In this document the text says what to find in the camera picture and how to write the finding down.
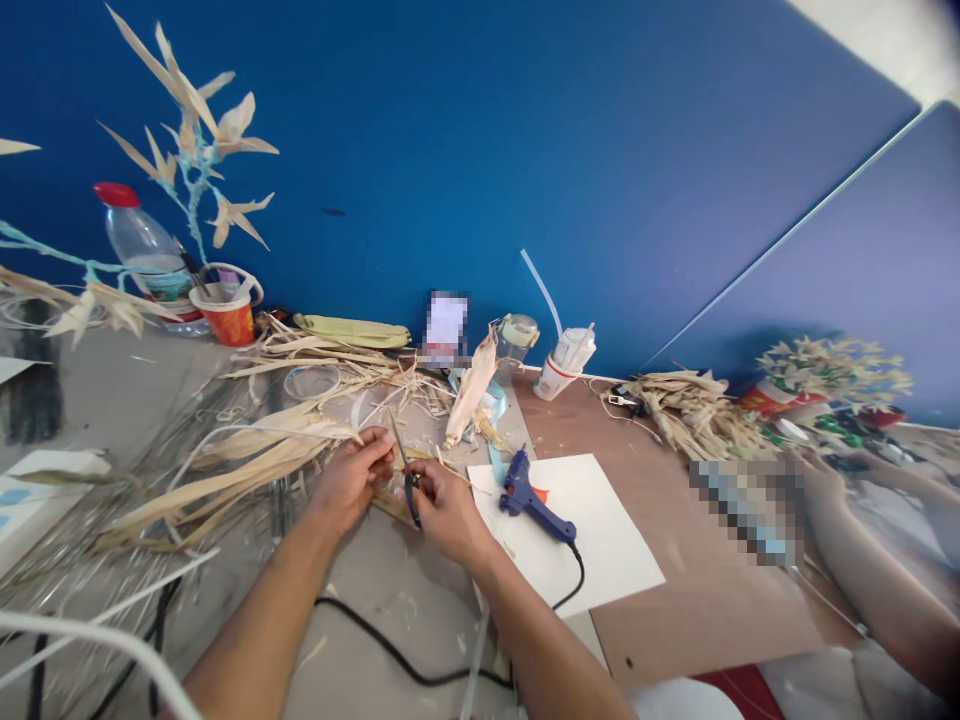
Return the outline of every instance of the red bottle cap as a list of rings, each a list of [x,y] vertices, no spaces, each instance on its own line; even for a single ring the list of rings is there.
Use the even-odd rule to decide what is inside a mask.
[[[120,183],[97,183],[93,186],[97,197],[110,207],[140,207],[140,198],[132,187]]]

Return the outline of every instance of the plastic bottle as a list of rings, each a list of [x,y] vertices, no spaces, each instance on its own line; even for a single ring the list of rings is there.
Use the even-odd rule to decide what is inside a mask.
[[[107,206],[107,237],[124,265],[150,268],[155,273],[132,273],[140,292],[180,318],[164,321],[164,327],[184,337],[210,333],[203,315],[190,302],[192,287],[180,252],[163,227],[143,211],[133,188],[119,183],[97,183],[97,196]]]
[[[513,374],[520,368],[527,351],[540,337],[537,321],[529,315],[510,314],[503,318],[497,328],[497,371],[493,379],[501,385],[509,385]]]

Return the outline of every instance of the blue glue gun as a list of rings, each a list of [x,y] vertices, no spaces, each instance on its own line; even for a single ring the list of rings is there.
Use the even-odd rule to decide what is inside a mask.
[[[577,539],[577,527],[554,515],[530,485],[530,458],[523,448],[513,456],[503,481],[506,492],[500,496],[500,509],[516,517],[527,512],[554,540],[572,543]]]

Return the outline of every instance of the forearm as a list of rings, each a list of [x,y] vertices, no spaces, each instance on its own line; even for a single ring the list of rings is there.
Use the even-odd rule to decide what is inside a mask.
[[[294,527],[187,676],[184,687],[205,718],[280,717],[297,650],[336,548],[337,536],[328,528],[310,515]]]
[[[955,693],[960,624],[840,500],[810,498],[817,547],[874,638],[945,699]]]
[[[635,720],[607,672],[499,545],[470,570],[490,605],[531,718]]]

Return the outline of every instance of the person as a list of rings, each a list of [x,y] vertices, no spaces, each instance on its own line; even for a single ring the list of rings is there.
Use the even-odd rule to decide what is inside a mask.
[[[393,436],[368,428],[360,439],[334,453],[304,516],[187,675],[184,689],[203,717],[280,717],[337,546],[366,513],[375,486],[393,476]],[[415,503],[424,535],[466,569],[487,599],[529,717],[633,720],[606,670],[494,540],[467,484],[434,460],[411,469],[421,478]],[[159,717],[173,720],[167,711]]]
[[[858,451],[853,475],[920,503],[947,573],[960,570],[960,495],[947,484]],[[960,708],[960,597],[922,583],[848,504],[844,479],[812,452],[787,454],[801,478],[814,542],[836,583],[870,630],[851,650],[773,661],[761,672],[788,718],[824,717],[849,703],[844,717],[939,718]],[[797,688],[811,691],[801,700]]]

